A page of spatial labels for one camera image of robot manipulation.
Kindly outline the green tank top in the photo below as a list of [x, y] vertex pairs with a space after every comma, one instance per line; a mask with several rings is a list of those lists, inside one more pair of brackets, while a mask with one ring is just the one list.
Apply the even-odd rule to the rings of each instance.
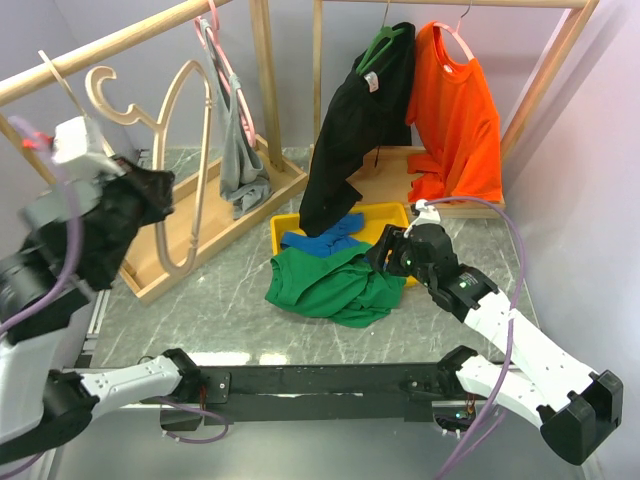
[[304, 317], [366, 328], [399, 307], [406, 279], [379, 272], [361, 242], [328, 257], [289, 248], [270, 260], [272, 278], [265, 299]]

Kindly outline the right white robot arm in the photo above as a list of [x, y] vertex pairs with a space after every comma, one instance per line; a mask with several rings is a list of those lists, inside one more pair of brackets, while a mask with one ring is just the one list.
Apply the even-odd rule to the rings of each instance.
[[386, 225], [366, 258], [381, 273], [415, 278], [438, 307], [505, 356], [498, 366], [459, 346], [438, 362], [435, 380], [410, 381], [410, 391], [493, 399], [538, 428], [550, 449], [576, 466], [619, 427], [621, 379], [572, 357], [512, 307], [484, 273], [460, 263], [442, 226]]

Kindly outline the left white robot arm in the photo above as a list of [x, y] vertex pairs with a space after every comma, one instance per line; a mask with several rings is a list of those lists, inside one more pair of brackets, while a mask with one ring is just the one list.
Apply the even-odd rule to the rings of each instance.
[[21, 249], [1, 262], [1, 460], [62, 446], [121, 406], [196, 398], [200, 368], [180, 349], [105, 376], [53, 366], [73, 314], [108, 289], [139, 230], [173, 212], [174, 174], [124, 158], [120, 176], [55, 187], [23, 208]]

